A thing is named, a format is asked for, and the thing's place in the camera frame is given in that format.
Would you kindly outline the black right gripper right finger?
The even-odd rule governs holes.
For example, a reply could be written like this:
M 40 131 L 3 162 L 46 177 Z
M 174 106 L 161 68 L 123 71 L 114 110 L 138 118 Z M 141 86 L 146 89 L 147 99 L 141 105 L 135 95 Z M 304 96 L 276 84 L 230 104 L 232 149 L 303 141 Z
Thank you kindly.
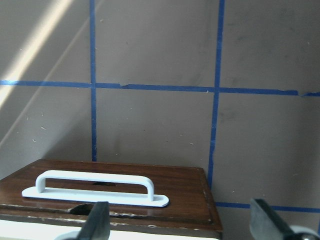
M 295 240 L 289 225 L 263 199 L 250 200 L 249 229 L 255 240 Z

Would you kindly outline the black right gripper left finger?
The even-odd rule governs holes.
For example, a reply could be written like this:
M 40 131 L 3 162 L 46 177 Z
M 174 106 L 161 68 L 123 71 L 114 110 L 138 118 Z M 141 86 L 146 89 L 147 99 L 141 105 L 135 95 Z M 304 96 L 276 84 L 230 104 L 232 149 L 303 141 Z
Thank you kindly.
M 78 240 L 108 240 L 110 237 L 109 203 L 97 202 L 77 235 Z

